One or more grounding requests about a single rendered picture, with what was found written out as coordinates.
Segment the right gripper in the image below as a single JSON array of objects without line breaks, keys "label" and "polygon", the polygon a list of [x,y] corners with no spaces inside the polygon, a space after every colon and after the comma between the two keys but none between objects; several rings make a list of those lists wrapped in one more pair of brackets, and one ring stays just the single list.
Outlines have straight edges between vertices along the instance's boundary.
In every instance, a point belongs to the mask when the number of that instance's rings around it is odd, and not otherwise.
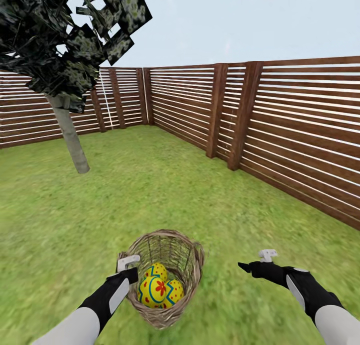
[{"label": "right gripper", "polygon": [[254,278],[264,278],[266,280],[269,280],[271,282],[275,282],[273,277],[273,272],[276,264],[273,264],[273,262],[249,262],[249,264],[244,264],[237,262],[237,265],[243,269],[245,272],[251,272],[252,276]]}]

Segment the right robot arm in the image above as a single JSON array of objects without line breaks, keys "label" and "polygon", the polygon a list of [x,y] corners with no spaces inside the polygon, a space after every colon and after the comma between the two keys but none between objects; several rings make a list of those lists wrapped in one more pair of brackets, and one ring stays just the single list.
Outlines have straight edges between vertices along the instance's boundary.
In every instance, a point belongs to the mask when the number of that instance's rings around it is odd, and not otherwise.
[{"label": "right robot arm", "polygon": [[316,282],[309,270],[273,264],[271,257],[278,256],[275,249],[263,249],[258,255],[262,258],[259,262],[237,262],[237,265],[251,272],[254,278],[264,278],[290,289],[326,345],[360,345],[360,322],[333,292]]}]

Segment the wicker basket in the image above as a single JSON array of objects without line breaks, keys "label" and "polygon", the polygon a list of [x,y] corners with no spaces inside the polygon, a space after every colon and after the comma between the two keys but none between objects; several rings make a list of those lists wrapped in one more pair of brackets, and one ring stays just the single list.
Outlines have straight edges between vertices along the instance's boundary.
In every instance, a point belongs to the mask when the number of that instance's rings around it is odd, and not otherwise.
[{"label": "wicker basket", "polygon": [[[174,267],[171,264],[166,265],[166,269],[170,274],[175,276],[182,284],[183,287],[183,298],[175,303],[172,307],[167,309],[160,308],[149,308],[139,301],[138,288],[139,281],[131,283],[126,298],[129,300],[133,308],[140,314],[143,321],[151,324],[157,330],[164,330],[171,328],[185,312],[185,309],[189,305],[192,298],[195,296],[196,289],[202,279],[202,268],[205,265],[205,250],[204,246],[199,241],[192,241],[188,236],[183,234],[181,231],[176,229],[158,229],[153,232],[149,232],[141,235],[136,241],[129,247],[129,250],[122,251],[118,254],[116,260],[115,273],[118,272],[118,261],[130,257],[132,253],[138,254],[141,252],[140,243],[147,242],[147,249],[150,251],[152,248],[152,239],[157,238],[168,238],[167,249],[170,250],[168,253],[169,259],[174,259],[177,255],[173,253],[173,239],[178,239],[180,250],[183,250],[184,244],[187,245],[188,252],[186,260],[190,263],[185,262],[183,270],[176,264]],[[192,259],[191,259],[192,258]]]}]

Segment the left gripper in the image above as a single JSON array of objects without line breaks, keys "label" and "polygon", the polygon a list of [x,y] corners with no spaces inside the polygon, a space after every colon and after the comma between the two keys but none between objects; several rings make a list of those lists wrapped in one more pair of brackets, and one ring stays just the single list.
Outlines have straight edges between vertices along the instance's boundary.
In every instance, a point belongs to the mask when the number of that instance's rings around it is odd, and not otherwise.
[{"label": "left gripper", "polygon": [[126,274],[126,277],[128,278],[130,284],[138,282],[140,278],[140,274],[137,270],[136,265],[128,268],[127,270],[123,270],[122,272]]}]

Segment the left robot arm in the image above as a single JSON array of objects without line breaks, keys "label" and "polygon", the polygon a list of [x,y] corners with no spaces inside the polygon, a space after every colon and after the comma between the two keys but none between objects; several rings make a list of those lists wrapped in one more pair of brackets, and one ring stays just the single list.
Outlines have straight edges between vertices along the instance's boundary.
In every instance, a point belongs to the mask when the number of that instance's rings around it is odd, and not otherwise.
[{"label": "left robot arm", "polygon": [[[94,345],[127,296],[130,284],[138,282],[140,274],[135,264],[141,260],[135,253],[119,259],[118,273],[108,276],[77,310],[31,345]],[[131,265],[135,266],[127,268]]]}]

